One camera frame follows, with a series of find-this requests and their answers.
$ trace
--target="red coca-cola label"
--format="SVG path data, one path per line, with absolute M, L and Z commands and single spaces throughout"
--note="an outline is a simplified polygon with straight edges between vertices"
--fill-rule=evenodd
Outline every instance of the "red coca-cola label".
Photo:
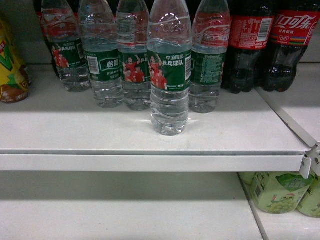
M 238 16 L 232 18 L 229 45 L 238 49 L 260 50 L 267 46 L 274 16 Z
M 207 47 L 228 47 L 231 20 L 226 13 L 198 12 L 193 23 L 194 41 Z
M 317 11 L 279 11 L 272 26 L 270 41 L 281 45 L 307 46 L 319 17 Z

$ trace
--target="metal shelf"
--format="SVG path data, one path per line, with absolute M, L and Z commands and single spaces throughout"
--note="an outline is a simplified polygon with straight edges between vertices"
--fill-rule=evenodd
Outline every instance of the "metal shelf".
M 169 137 L 153 130 L 150 110 L 103 109 L 91 90 L 67 92 L 50 66 L 33 74 L 26 100 L 0 105 L 0 171 L 298 171 L 310 149 L 255 90 L 222 89 L 214 112 L 190 112 Z

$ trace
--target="green label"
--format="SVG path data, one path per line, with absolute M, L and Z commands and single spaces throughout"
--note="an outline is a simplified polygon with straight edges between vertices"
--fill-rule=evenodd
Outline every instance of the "green label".
M 179 92 L 190 86 L 191 50 L 163 54 L 148 50 L 151 83 L 168 92 Z
M 202 54 L 192 51 L 191 82 L 213 85 L 222 81 L 226 53 Z
M 112 51 L 85 51 L 85 59 L 92 79 L 106 82 L 120 77 L 117 49 Z
M 284 174 L 276 177 L 277 181 L 289 192 L 294 192 L 309 186 L 315 179 L 310 175 L 308 179 L 304 179 L 301 175 Z
M 61 69 L 74 69 L 85 63 L 84 49 L 80 39 L 66 42 L 51 42 L 55 64 Z
M 119 52 L 121 78 L 125 82 L 150 82 L 148 54 Z

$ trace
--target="olympic rings logo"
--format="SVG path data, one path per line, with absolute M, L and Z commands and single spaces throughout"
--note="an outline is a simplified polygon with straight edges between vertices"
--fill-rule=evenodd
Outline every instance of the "olympic rings logo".
M 290 39 L 290 37 L 289 36 L 279 36 L 279 39 L 281 40 L 281 41 L 288 41 L 289 39 Z

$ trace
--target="lower shelf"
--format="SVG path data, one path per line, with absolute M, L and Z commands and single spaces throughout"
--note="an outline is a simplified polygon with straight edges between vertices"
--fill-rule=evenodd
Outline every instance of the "lower shelf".
M 270 214 L 256 207 L 249 196 L 249 204 L 264 240 L 319 240 L 320 218 L 308 217 L 298 210 L 285 214 Z
M 262 240 L 236 173 L 0 171 L 2 240 Z

